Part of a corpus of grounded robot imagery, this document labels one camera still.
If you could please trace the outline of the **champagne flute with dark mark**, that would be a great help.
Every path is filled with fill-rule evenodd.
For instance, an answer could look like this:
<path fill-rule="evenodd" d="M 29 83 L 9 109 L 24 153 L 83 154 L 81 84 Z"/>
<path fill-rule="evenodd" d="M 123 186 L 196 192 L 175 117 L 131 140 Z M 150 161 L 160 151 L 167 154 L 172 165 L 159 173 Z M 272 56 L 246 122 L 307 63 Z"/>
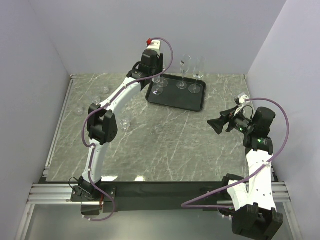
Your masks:
<path fill-rule="evenodd" d="M 187 54 L 183 55 L 180 60 L 181 80 L 176 85 L 181 90 L 187 87 L 187 84 L 185 83 L 185 75 L 190 69 L 190 63 L 191 63 L 191 56 Z"/>

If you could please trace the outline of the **clear wine glass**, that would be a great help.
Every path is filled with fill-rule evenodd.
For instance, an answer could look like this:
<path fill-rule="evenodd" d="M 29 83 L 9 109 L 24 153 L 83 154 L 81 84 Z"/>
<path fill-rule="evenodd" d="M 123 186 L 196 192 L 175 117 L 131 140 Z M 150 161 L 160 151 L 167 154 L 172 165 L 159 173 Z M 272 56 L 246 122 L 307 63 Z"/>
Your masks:
<path fill-rule="evenodd" d="M 165 87 L 168 86 L 168 81 L 167 81 L 163 76 L 161 76 L 161 77 L 160 77 L 159 85 L 160 85 L 162 88 L 165 88 Z"/>

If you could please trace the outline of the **small stemmed glass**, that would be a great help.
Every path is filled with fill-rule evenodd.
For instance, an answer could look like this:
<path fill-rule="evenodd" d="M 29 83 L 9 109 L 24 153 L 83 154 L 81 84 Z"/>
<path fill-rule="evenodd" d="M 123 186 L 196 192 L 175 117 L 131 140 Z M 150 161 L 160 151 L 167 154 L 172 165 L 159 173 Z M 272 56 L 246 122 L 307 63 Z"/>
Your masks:
<path fill-rule="evenodd" d="M 159 96 L 163 93 L 163 87 L 160 85 L 161 77 L 157 76 L 152 79 L 153 85 L 151 91 L 154 95 Z"/>

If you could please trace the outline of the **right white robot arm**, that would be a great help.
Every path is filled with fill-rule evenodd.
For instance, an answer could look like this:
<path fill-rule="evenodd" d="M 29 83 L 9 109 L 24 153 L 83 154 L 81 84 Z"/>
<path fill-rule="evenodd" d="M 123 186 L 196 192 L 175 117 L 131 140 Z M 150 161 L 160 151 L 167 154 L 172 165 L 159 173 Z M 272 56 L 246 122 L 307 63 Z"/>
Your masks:
<path fill-rule="evenodd" d="M 274 202 L 272 190 L 273 142 L 268 136 L 275 112 L 259 107 L 254 116 L 246 118 L 238 107 L 220 112 L 217 119 L 208 124 L 219 135 L 224 125 L 227 132 L 237 130 L 244 135 L 243 145 L 251 178 L 238 184 L 242 177 L 227 174 L 223 177 L 220 194 L 231 200 L 232 232 L 252 240 L 271 240 L 284 222 Z"/>

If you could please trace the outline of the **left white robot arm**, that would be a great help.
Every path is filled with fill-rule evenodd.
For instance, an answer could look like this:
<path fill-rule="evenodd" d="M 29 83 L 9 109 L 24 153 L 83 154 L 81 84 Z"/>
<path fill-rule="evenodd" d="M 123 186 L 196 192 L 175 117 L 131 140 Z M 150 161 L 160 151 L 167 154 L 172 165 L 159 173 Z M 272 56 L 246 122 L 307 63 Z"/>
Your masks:
<path fill-rule="evenodd" d="M 106 100 L 91 104 L 88 117 L 83 126 L 88 132 L 89 142 L 85 140 L 85 130 L 81 137 L 89 148 L 85 169 L 73 187 L 72 202 L 93 202 L 103 200 L 101 192 L 102 167 L 110 143 L 118 133 L 116 115 L 139 92 L 141 92 L 155 75 L 163 71 L 164 55 L 158 50 L 146 49 L 141 60 L 128 72 L 122 84 Z"/>

